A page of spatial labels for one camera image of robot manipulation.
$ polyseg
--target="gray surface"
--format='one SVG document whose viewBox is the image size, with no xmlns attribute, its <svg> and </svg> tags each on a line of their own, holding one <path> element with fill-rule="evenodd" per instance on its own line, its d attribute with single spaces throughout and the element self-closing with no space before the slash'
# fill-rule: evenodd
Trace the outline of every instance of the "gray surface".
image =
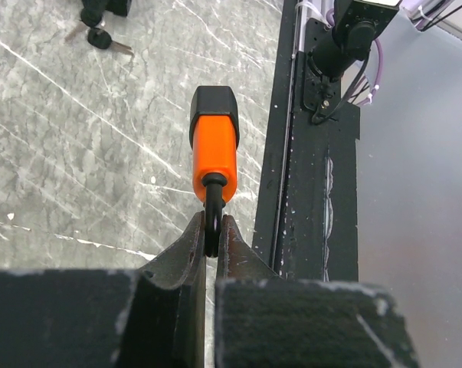
<svg viewBox="0 0 462 368">
<path fill-rule="evenodd" d="M 134 2 L 129 20 L 106 17 L 133 61 L 82 37 L 63 44 L 77 12 L 72 0 L 0 1 L 0 268 L 139 267 L 174 241 L 201 208 L 187 136 L 199 84 L 237 94 L 228 211 L 251 242 L 275 5 Z M 359 263 L 397 297 L 422 364 L 462 367 L 462 45 L 433 31 L 397 20 L 382 37 L 385 77 L 358 145 Z"/>
<path fill-rule="evenodd" d="M 202 84 L 238 99 L 240 185 L 227 210 L 250 242 L 278 3 L 133 2 L 128 19 L 105 18 L 130 60 L 83 35 L 63 42 L 80 1 L 0 0 L 0 268 L 137 268 L 175 241 L 202 208 L 188 141 Z"/>
<path fill-rule="evenodd" d="M 462 367 L 462 43 L 398 18 L 357 145 L 359 266 L 397 298 L 426 367 Z"/>
</svg>

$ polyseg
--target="key fob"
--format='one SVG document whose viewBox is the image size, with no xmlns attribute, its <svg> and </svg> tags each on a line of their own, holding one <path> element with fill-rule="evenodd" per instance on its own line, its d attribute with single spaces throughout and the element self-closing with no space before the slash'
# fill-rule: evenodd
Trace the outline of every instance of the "key fob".
<svg viewBox="0 0 462 368">
<path fill-rule="evenodd" d="M 110 34 L 99 28 L 91 28 L 87 32 L 87 41 L 100 50 L 107 50 L 113 42 Z"/>
</svg>

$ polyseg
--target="black cable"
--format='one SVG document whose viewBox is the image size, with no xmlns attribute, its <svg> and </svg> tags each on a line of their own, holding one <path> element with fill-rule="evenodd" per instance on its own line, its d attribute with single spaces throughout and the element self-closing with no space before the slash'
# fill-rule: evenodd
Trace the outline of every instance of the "black cable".
<svg viewBox="0 0 462 368">
<path fill-rule="evenodd" d="M 438 23 L 440 23 L 441 21 L 447 19 L 448 17 L 450 17 L 453 13 L 456 13 L 458 12 L 459 10 L 462 9 L 462 5 L 459 5 L 457 6 L 453 11 L 451 11 L 450 13 L 448 13 L 447 15 L 444 15 L 442 18 L 439 18 L 439 19 L 434 19 L 433 21 L 429 21 L 427 23 L 427 25 L 425 25 L 420 31 L 421 32 L 425 32 L 427 31 L 428 29 L 430 29 L 431 27 L 433 27 L 434 25 L 437 25 Z"/>
<path fill-rule="evenodd" d="M 322 123 L 325 123 L 326 121 L 329 120 L 330 117 L 332 117 L 336 111 L 338 111 L 339 109 L 342 108 L 342 106 L 346 103 L 346 101 L 348 101 L 348 99 L 352 96 L 352 94 L 355 92 L 355 89 L 356 89 L 356 86 L 357 84 L 359 83 L 360 81 L 360 78 L 362 77 L 362 75 L 365 73 L 365 69 L 367 68 L 367 64 L 369 63 L 369 56 L 370 56 L 370 53 L 367 54 L 367 57 L 365 58 L 365 60 L 363 61 L 363 64 L 362 64 L 362 67 L 360 68 L 359 72 L 357 73 L 357 75 L 355 76 L 355 78 L 353 79 L 352 83 L 349 85 L 348 89 L 346 90 L 345 94 L 343 94 L 343 97 L 341 97 L 341 100 L 338 102 L 338 104 L 335 106 L 335 108 L 333 109 L 333 111 L 331 111 L 331 113 L 329 113 L 327 116 L 325 116 L 324 118 L 322 118 L 321 120 L 319 121 L 314 121 L 317 117 L 317 115 L 319 114 L 319 112 L 321 111 L 321 107 L 317 107 L 317 110 L 316 112 L 314 113 L 313 115 L 313 118 L 312 118 L 312 121 L 313 121 L 313 124 L 315 125 L 320 125 Z"/>
<path fill-rule="evenodd" d="M 434 14 L 438 9 L 440 9 L 443 5 L 445 5 L 445 3 L 447 3 L 447 1 L 449 1 L 449 0 L 442 0 L 441 2 L 438 2 L 437 4 L 435 4 L 435 6 L 433 8 L 431 8 L 426 13 L 424 13 L 424 16 L 429 17 L 430 15 Z M 416 19 L 412 19 L 411 21 L 413 23 L 415 23 L 415 22 L 420 21 L 422 19 L 424 19 L 424 18 L 423 17 L 417 17 Z"/>
<path fill-rule="evenodd" d="M 353 96 L 350 97 L 350 99 L 353 99 L 353 100 L 350 101 L 350 103 L 353 104 L 353 103 L 356 101 L 356 99 L 359 98 L 359 96 L 360 96 L 361 94 L 363 94 L 366 90 L 368 90 L 368 88 L 369 88 L 369 82 L 366 81 L 366 82 L 363 84 L 362 89 L 361 89 L 357 94 L 354 94 Z"/>
</svg>

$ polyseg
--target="marble surface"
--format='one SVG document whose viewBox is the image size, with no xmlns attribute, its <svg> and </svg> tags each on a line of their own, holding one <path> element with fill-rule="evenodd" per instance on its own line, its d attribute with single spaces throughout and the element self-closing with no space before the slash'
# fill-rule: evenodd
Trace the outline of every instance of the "marble surface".
<svg viewBox="0 0 462 368">
<path fill-rule="evenodd" d="M 202 208 L 188 115 L 206 84 L 238 99 L 240 183 L 227 211 L 251 243 L 280 9 L 133 2 L 127 19 L 105 17 L 131 59 L 85 34 L 64 43 L 80 1 L 0 0 L 0 268 L 138 268 L 176 240 Z"/>
</svg>

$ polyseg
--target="key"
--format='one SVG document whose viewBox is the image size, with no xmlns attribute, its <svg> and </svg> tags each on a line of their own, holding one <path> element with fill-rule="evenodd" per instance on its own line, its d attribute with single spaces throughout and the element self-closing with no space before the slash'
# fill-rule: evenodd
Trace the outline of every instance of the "key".
<svg viewBox="0 0 462 368">
<path fill-rule="evenodd" d="M 80 11 L 79 23 L 64 40 L 66 42 L 72 41 L 79 33 L 86 31 L 88 28 L 103 28 L 104 25 L 103 12 L 83 8 L 83 10 Z"/>
<path fill-rule="evenodd" d="M 125 55 L 135 56 L 130 46 L 114 41 L 110 34 L 101 28 L 91 28 L 87 33 L 87 41 L 100 50 L 107 50 L 110 48 L 113 51 L 121 52 Z"/>
</svg>

